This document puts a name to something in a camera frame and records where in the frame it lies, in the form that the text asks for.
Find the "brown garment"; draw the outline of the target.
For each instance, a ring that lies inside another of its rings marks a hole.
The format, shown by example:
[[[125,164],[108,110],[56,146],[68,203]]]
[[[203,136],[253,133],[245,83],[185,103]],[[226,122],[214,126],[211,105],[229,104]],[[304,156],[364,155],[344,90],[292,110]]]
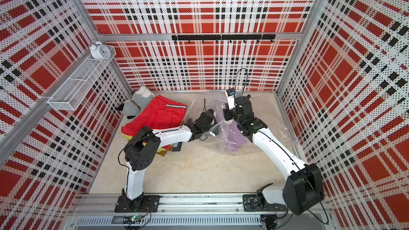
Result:
[[[157,154],[164,157],[167,154],[167,152],[172,152],[172,151],[173,151],[173,148],[170,148],[168,150],[161,148],[157,151]]]

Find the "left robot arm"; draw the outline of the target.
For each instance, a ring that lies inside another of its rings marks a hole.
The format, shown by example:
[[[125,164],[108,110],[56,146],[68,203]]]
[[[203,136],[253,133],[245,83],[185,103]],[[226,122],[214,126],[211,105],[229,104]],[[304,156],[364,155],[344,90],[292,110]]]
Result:
[[[121,197],[130,206],[142,200],[145,170],[152,164],[157,151],[175,143],[197,139],[204,141],[207,135],[213,133],[212,128],[216,124],[215,112],[209,109],[202,112],[197,120],[180,127],[161,130],[142,127],[122,149],[125,154],[127,178]]]

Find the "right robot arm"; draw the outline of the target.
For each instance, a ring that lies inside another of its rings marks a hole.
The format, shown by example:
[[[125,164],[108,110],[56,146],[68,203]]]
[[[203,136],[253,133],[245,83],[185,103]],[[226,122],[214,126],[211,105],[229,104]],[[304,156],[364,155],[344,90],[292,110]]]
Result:
[[[238,131],[259,147],[277,166],[285,180],[282,200],[295,215],[309,211],[324,200],[323,178],[316,164],[308,165],[291,153],[270,131],[268,126],[255,117],[250,95],[237,96],[233,88],[226,92],[227,103],[223,110],[226,122],[235,122]]]

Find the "clear plastic vacuum bag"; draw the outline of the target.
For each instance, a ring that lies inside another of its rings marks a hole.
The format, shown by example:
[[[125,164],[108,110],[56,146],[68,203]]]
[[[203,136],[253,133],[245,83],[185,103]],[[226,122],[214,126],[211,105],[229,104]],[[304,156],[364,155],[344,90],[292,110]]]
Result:
[[[261,149],[240,134],[234,120],[225,121],[223,109],[227,99],[222,92],[205,92],[194,97],[189,117],[198,118],[202,108],[213,109],[218,124],[216,136],[205,136],[201,145],[225,155],[245,155],[261,153]],[[250,102],[256,118],[261,119],[272,134],[288,149],[292,149],[292,139],[279,112],[277,98],[272,93],[251,93]]]

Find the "dark grey trousers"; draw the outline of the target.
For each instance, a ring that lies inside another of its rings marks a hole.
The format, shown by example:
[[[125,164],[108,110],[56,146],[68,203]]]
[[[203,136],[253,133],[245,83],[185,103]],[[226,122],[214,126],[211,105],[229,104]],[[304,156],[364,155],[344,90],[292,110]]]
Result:
[[[172,151],[173,151],[173,152],[180,152],[180,151],[181,151],[181,148],[182,148],[182,145],[183,145],[182,142],[174,143],[174,144],[173,144]]]

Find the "purple garment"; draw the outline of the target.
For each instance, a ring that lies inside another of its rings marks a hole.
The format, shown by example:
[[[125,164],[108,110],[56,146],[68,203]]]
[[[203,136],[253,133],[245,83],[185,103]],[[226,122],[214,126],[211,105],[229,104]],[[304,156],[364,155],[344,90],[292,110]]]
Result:
[[[237,154],[238,151],[248,142],[248,139],[237,128],[235,120],[226,121],[222,113],[216,114],[219,123],[219,133],[216,140],[219,143],[220,151],[224,154]]]

